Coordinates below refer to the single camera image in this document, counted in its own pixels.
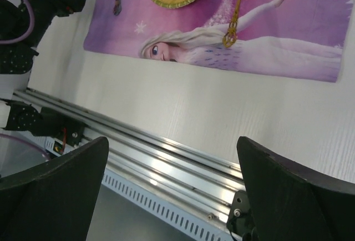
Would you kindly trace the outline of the purple princess placemat cloth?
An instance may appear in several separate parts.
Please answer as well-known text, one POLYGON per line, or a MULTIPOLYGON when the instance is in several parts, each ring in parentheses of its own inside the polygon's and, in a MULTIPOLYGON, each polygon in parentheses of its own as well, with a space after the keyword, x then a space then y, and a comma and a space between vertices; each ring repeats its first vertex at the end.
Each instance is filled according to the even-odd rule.
POLYGON ((242 0, 237 41, 222 39, 237 0, 168 9, 152 0, 96 0, 87 51, 334 83, 354 0, 242 0))

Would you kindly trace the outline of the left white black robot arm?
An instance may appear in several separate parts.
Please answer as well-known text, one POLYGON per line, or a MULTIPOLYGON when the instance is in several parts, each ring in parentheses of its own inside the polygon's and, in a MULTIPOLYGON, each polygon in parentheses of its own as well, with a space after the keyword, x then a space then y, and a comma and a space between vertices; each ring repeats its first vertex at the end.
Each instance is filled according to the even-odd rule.
MULTIPOLYGON (((68 17, 83 10, 86 0, 21 0, 15 6, 1 0, 1 74, 26 74, 38 56, 37 47, 54 17, 68 17)), ((37 111, 20 101, 1 99, 1 128, 57 136, 66 131, 68 119, 49 108, 37 111)))

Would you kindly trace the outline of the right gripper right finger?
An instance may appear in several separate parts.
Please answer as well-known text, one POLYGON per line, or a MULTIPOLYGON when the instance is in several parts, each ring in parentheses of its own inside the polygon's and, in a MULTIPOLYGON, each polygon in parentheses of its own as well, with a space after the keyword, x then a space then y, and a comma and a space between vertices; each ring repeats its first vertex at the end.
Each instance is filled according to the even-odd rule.
POLYGON ((259 240, 354 240, 354 184, 248 137, 236 145, 259 240))

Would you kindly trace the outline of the aluminium rail frame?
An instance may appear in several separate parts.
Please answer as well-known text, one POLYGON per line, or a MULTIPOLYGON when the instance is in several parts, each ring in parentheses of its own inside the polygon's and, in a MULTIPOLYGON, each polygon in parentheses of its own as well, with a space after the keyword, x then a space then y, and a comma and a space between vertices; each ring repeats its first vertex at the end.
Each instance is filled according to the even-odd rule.
POLYGON ((13 98, 37 109, 51 108, 86 124, 82 141, 105 136, 109 169, 157 186, 201 212, 227 221, 235 193, 244 183, 238 164, 218 159, 167 138, 36 91, 15 91, 13 98))

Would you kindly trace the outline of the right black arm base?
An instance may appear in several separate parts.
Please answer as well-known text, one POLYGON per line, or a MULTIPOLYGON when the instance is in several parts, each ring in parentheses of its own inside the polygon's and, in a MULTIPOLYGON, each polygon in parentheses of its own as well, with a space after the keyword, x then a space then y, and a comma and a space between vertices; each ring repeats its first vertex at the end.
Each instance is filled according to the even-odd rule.
POLYGON ((234 241, 260 240, 253 219, 250 202, 245 191, 239 190, 235 193, 230 205, 226 228, 234 241))

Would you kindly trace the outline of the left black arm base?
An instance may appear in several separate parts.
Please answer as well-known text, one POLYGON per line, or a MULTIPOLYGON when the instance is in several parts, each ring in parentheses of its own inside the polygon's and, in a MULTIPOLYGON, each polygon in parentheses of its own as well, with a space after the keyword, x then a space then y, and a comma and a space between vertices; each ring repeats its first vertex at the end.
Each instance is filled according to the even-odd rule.
POLYGON ((87 126, 85 123, 47 107, 43 107, 39 115, 39 127, 35 134, 61 140, 62 145, 56 148, 57 153, 63 154, 67 146, 79 145, 87 126))

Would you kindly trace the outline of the gold spoon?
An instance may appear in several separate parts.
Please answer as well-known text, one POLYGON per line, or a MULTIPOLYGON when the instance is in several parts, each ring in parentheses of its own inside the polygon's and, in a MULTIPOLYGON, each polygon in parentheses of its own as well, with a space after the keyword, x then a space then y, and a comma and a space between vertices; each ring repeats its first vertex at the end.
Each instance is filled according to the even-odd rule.
POLYGON ((222 39, 222 43, 225 46, 225 48, 230 48, 237 41, 237 26, 238 26, 241 1, 242 0, 237 0, 234 14, 229 23, 227 32, 222 39))

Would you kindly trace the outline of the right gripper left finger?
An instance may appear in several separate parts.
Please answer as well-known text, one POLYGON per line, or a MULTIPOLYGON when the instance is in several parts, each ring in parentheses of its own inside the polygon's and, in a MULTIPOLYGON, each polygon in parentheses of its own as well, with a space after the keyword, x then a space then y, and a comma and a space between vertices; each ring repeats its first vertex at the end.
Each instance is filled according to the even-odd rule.
POLYGON ((106 137, 1 178, 1 240, 86 240, 109 154, 106 137))

